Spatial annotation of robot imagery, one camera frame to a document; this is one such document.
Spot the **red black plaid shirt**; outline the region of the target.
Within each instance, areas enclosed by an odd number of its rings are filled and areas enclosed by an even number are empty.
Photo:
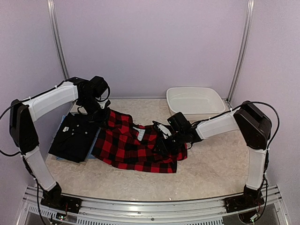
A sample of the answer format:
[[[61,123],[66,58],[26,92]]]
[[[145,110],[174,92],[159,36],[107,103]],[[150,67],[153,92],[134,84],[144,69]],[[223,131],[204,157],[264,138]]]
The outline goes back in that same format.
[[[175,173],[177,162],[188,157],[187,146],[181,144],[175,155],[160,155],[154,152],[158,138],[163,135],[154,125],[135,124],[131,115],[111,110],[108,125],[100,129],[91,153],[119,169]]]

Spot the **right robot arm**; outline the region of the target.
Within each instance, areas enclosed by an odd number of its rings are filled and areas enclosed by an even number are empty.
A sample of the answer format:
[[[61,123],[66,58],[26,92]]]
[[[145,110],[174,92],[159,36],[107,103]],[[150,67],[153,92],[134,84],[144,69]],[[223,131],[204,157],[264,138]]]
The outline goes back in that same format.
[[[267,182],[265,173],[272,141],[272,122],[257,104],[245,101],[234,109],[194,123],[190,123],[181,112],[168,118],[170,127],[155,121],[154,129],[161,136],[156,140],[157,152],[165,155],[178,151],[186,143],[199,143],[217,135],[239,131],[249,150],[249,164],[243,194],[235,200],[240,200],[242,207],[250,208],[262,199],[261,189]]]

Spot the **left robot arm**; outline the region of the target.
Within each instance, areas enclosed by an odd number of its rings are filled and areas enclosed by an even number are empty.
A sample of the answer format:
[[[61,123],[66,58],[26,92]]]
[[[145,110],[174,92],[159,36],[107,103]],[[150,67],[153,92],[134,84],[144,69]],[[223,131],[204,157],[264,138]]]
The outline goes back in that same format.
[[[34,123],[52,110],[75,102],[86,113],[69,114],[50,147],[50,153],[74,162],[86,159],[100,124],[104,123],[109,99],[102,95],[110,92],[104,78],[91,80],[78,77],[25,100],[14,100],[10,107],[9,133],[18,147],[28,172],[43,190],[43,200],[53,207],[62,208],[66,199],[61,187],[51,175],[39,149],[39,138]]]

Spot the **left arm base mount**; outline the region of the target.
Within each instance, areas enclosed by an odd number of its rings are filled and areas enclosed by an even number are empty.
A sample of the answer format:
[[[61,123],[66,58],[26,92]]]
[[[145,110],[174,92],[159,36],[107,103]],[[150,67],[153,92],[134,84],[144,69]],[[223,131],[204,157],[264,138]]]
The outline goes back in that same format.
[[[61,210],[66,213],[75,213],[78,214],[81,208],[82,199],[61,195],[58,198],[50,198],[43,196],[41,200],[43,206],[47,206],[52,209]]]

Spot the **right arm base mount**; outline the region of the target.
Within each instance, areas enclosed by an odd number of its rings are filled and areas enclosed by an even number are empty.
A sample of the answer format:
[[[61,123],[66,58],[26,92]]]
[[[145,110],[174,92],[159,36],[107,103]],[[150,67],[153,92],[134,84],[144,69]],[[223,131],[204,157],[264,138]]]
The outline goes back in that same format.
[[[251,195],[237,195],[234,197],[228,197],[224,199],[225,209],[227,213],[237,212],[241,210],[247,210],[253,207],[263,205],[265,203],[262,194],[258,197]]]

